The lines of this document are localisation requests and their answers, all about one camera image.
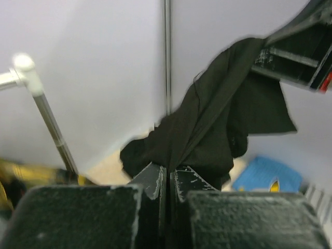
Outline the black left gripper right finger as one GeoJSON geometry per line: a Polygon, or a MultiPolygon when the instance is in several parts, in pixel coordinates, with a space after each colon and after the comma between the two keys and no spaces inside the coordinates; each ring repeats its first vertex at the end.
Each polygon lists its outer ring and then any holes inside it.
{"type": "Polygon", "coordinates": [[[171,173],[170,191],[179,248],[330,248],[301,194],[222,192],[190,167],[171,173]]]}

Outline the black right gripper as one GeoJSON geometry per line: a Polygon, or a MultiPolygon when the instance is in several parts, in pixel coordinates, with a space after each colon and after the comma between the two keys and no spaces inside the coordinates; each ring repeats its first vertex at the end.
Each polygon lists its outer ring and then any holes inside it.
{"type": "Polygon", "coordinates": [[[309,1],[272,33],[252,71],[313,91],[331,90],[331,1],[309,1]]]}

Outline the black shirt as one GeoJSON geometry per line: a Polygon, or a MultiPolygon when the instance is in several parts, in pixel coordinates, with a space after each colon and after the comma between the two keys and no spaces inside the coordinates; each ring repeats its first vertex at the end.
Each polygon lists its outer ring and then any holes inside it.
{"type": "Polygon", "coordinates": [[[124,171],[135,177],[150,163],[168,172],[189,166],[221,189],[249,135],[296,132],[279,81],[251,71],[264,45],[249,37],[221,52],[173,113],[121,150],[124,171]]]}

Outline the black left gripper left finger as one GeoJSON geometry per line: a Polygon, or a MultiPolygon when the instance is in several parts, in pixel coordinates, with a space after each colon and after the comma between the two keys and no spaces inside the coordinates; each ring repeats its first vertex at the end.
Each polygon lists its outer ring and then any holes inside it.
{"type": "Polygon", "coordinates": [[[165,190],[155,164],[126,185],[35,187],[4,225],[1,248],[159,248],[165,190]]]}

